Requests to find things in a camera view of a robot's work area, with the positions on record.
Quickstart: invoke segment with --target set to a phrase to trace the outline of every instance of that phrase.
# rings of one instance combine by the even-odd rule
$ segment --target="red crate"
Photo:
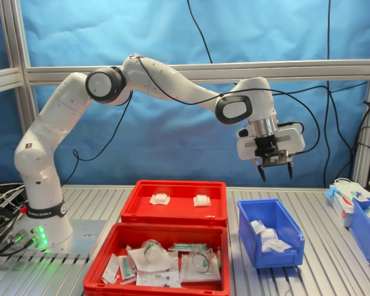
[[[152,205],[154,194],[170,196],[168,205]],[[210,197],[208,207],[195,207],[197,194]],[[226,185],[200,181],[138,181],[121,211],[122,222],[212,225],[226,227]]]
[[[182,284],[186,289],[167,287],[141,287],[135,283],[121,285],[121,279],[115,284],[104,284],[101,280],[111,254],[125,255],[126,245],[140,248],[148,239],[155,239],[167,249],[175,242],[206,243],[214,251],[221,247],[221,281],[188,282]],[[86,274],[84,281],[85,296],[197,296],[197,295],[230,295],[228,233],[219,226],[183,226],[158,224],[117,223],[107,236],[97,257]]]

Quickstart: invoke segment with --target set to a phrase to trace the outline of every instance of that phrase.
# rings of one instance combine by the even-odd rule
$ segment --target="metal table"
[[[132,186],[65,186],[68,215],[107,220],[91,259],[27,253],[0,258],[0,295],[82,295],[82,280]],[[370,264],[351,232],[324,196],[323,189],[228,188],[231,295],[365,295],[370,296]],[[279,198],[302,229],[303,265],[256,270],[238,236],[241,199]]]

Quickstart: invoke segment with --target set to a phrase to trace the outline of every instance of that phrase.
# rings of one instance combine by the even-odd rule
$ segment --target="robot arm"
[[[267,90],[247,90],[250,88]],[[248,119],[237,132],[237,151],[241,159],[253,160],[264,181],[262,168],[271,165],[288,163],[292,175],[293,155],[304,149],[300,126],[278,127],[273,97],[264,78],[241,80],[234,93],[223,95],[197,86],[170,66],[136,54],[129,56],[121,69],[100,68],[88,76],[72,73],[55,90],[15,151],[15,166],[28,195],[28,211],[14,224],[14,232],[43,228],[47,238],[39,237],[31,248],[57,245],[72,233],[54,165],[57,146],[93,101],[122,105],[134,90],[191,104],[214,98],[198,105],[227,125]]]

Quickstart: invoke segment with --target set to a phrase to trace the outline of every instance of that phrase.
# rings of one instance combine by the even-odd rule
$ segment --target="blue backdrop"
[[[214,62],[253,62],[326,58],[327,0],[312,1],[195,1],[195,18],[205,35]],[[120,65],[132,52],[167,64],[207,63],[199,32],[186,0],[181,1],[22,1],[23,19],[32,66]],[[331,12],[331,58],[370,58],[370,0],[334,1]],[[362,81],[333,81],[331,89]],[[295,91],[325,82],[271,83],[273,89]],[[227,91],[232,84],[207,84]],[[43,108],[55,87],[35,88]],[[337,92],[342,134],[351,144],[361,120],[366,86]],[[295,95],[314,112],[323,132],[326,92]],[[2,109],[11,109],[0,99]],[[275,97],[279,120],[301,121],[306,148],[316,141],[310,114],[289,97]],[[0,181],[19,179],[12,164],[19,141],[16,108],[0,129]],[[124,107],[93,103],[55,153],[59,176],[73,170],[76,148],[80,157],[95,156],[110,139]],[[349,152],[338,138],[334,114],[329,114],[328,137],[332,181],[348,161]],[[294,179],[286,166],[266,169],[267,182],[236,151],[234,126],[222,125],[208,110],[160,101],[135,93],[106,151],[95,161],[79,164],[73,184],[134,184],[139,179],[202,179],[228,186],[321,187],[326,146],[323,136],[315,150],[295,158]]]

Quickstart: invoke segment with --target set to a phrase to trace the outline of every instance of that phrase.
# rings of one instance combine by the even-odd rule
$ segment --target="blue crate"
[[[370,220],[364,213],[364,210],[370,207],[370,199],[368,200],[368,202],[359,202],[353,199],[351,232],[363,255],[370,262]]]
[[[239,200],[239,235],[255,268],[296,266],[303,263],[305,238],[296,222],[278,199]],[[283,253],[261,251],[261,240],[251,221],[261,220],[267,228],[275,228],[278,238],[293,248]]]

